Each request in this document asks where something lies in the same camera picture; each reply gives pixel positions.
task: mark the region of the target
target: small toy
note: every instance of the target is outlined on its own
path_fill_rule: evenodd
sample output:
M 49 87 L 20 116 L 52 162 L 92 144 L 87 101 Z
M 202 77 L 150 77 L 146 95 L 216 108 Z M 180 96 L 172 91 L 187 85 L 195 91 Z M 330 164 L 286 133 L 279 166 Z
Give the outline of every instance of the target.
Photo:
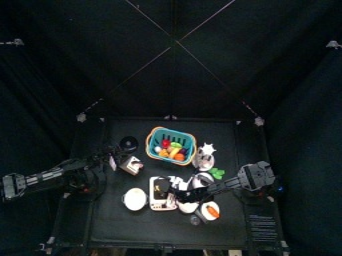
M 164 148 L 160 150 L 159 156 L 168 157 L 168 152 L 167 152 L 167 150 Z
M 208 173 L 211 173 L 215 179 L 222 180 L 222 176 L 224 175 L 224 170 L 219 170 L 218 168 L 211 168 L 208 170 Z
M 172 152 L 172 150 L 174 150 L 174 147 L 172 147 L 172 146 L 168 146 L 168 148 L 167 148 L 167 152 L 168 152 L 168 153 L 171 153 L 171 152 Z
M 140 160 L 135 157 L 131 156 L 121 164 L 120 164 L 120 169 L 128 172 L 132 175 L 136 175 L 139 171 L 143 170 L 144 165 L 140 162 Z
M 163 140 L 162 141 L 162 147 L 163 148 L 168 148 L 170 145 L 171 145 L 171 141 L 170 140 Z
M 150 207 L 154 211 L 172 211 L 178 208 L 176 198 L 168 193 L 172 183 L 178 184 L 180 178 L 170 176 L 167 179 L 162 177 L 150 178 Z
M 179 150 L 180 150 L 180 148 L 174 148 L 172 149 L 172 151 L 171 151 L 171 153 L 170 153 L 170 155 L 168 155 L 168 158 L 175 158 L 175 155 L 178 154 L 178 152 L 179 152 Z
M 155 146 L 155 153 L 159 153 L 162 151 L 162 148 L 159 146 Z
M 206 208 L 207 208 L 208 213 L 211 214 L 211 216 L 215 217 L 215 218 L 219 218 L 219 213 L 218 213 L 218 211 L 215 210 L 215 208 L 211 207 L 210 205 L 207 205 Z
M 174 148 L 182 148 L 182 144 L 176 143 L 176 142 L 171 142 L 171 147 Z
M 179 153 L 183 154 L 183 155 L 186 155 L 186 154 L 187 154 L 187 149 L 186 149 L 186 148 L 182 148 L 182 149 L 179 150 Z
M 175 154 L 174 159 L 176 161 L 184 161 L 186 160 L 186 156 L 182 153 L 178 153 L 178 154 Z
M 214 149 L 212 144 L 206 144 L 206 142 L 204 146 L 198 148 L 196 155 L 192 159 L 192 165 L 199 169 L 199 171 L 208 171 L 212 168 L 215 163 L 212 153 L 215 151 L 216 149 Z

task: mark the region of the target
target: toy kitchen item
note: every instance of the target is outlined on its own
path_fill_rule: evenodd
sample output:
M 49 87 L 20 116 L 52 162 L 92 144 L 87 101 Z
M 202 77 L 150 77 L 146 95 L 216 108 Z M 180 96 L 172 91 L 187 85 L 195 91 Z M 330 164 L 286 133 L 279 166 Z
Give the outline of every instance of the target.
M 207 220 L 215 220 L 219 218 L 219 206 L 218 204 L 211 201 L 203 203 L 200 206 L 200 213 Z
M 123 195 L 121 201 L 131 211 L 138 211 L 148 204 L 148 196 L 140 188 L 132 188 Z
M 125 153 L 132 153 L 139 147 L 139 142 L 134 136 L 127 136 L 121 139 L 119 145 Z
M 150 207 L 154 211 L 171 211 L 178 208 L 174 194 L 168 193 L 170 186 L 176 182 L 176 177 L 150 178 Z
M 190 133 L 155 127 L 146 138 L 146 153 L 154 159 L 188 165 L 196 153 L 196 139 Z
M 139 171 L 143 169 L 144 165 L 135 156 L 130 156 L 119 167 L 130 174 L 136 175 Z
M 212 154 L 215 151 L 216 149 L 214 149 L 212 144 L 206 144 L 206 142 L 204 146 L 198 148 L 196 155 L 192 159 L 192 165 L 199 171 L 206 172 L 214 167 L 215 158 Z

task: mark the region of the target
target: teal basket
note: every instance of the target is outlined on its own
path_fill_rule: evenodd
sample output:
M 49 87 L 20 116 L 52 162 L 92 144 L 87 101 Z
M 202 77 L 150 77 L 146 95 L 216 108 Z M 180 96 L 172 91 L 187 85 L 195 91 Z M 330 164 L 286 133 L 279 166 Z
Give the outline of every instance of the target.
M 178 161 L 175 159 L 162 157 L 155 152 L 154 150 L 155 147 L 162 145 L 162 141 L 164 139 L 170 140 L 171 142 L 176 142 L 182 144 L 183 148 L 187 149 L 184 161 Z M 164 127 L 155 127 L 146 138 L 146 153 L 154 159 L 174 163 L 178 165 L 188 165 L 196 154 L 196 139 L 190 133 L 183 133 L 175 130 L 170 130 Z

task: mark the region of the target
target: black curtain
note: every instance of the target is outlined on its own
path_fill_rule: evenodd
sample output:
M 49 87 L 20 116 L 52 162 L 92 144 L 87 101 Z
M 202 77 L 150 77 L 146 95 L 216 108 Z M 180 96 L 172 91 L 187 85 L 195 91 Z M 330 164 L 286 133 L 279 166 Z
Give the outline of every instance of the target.
M 17 35 L 0 26 L 0 41 Z M 0 46 L 0 176 L 29 175 L 68 157 L 76 117 L 24 48 Z M 0 255 L 33 255 L 47 242 L 57 195 L 41 193 L 0 205 Z
M 235 1 L 182 41 L 220 83 L 174 39 L 227 3 L 0 3 L 0 42 L 25 43 L 0 46 L 0 175 L 40 172 L 68 157 L 76 115 L 99 98 L 100 115 L 254 118 L 243 99 L 266 117 L 294 255 L 341 255 L 342 50 L 325 45 L 341 33 L 342 2 Z M 45 241 L 51 197 L 1 205 L 0 250 Z
M 342 50 L 326 58 L 266 125 L 283 177 L 283 229 L 292 255 L 342 255 Z

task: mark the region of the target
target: red toy tomato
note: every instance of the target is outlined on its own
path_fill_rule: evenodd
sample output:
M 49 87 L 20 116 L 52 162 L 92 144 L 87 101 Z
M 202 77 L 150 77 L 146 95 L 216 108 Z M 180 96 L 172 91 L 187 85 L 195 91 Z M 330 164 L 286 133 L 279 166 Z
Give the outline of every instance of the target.
M 170 145 L 171 145 L 171 141 L 170 140 L 163 140 L 162 141 L 162 147 L 163 148 L 168 148 Z

